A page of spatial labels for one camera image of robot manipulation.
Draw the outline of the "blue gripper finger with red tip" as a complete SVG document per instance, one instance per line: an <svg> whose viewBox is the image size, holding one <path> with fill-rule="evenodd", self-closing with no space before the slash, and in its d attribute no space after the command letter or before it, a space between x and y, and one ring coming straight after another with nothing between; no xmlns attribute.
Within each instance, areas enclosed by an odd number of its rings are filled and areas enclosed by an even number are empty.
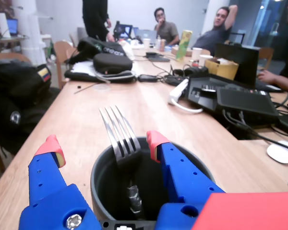
<svg viewBox="0 0 288 230"><path fill-rule="evenodd" d="M160 163L169 202L157 216L156 230L190 230L212 193L223 190L161 133L146 133L151 159Z"/></svg>
<svg viewBox="0 0 288 230"><path fill-rule="evenodd" d="M59 171L66 164L55 135L47 137L28 165L29 206L21 213L21 230L99 230L101 225L75 184Z"/></svg>

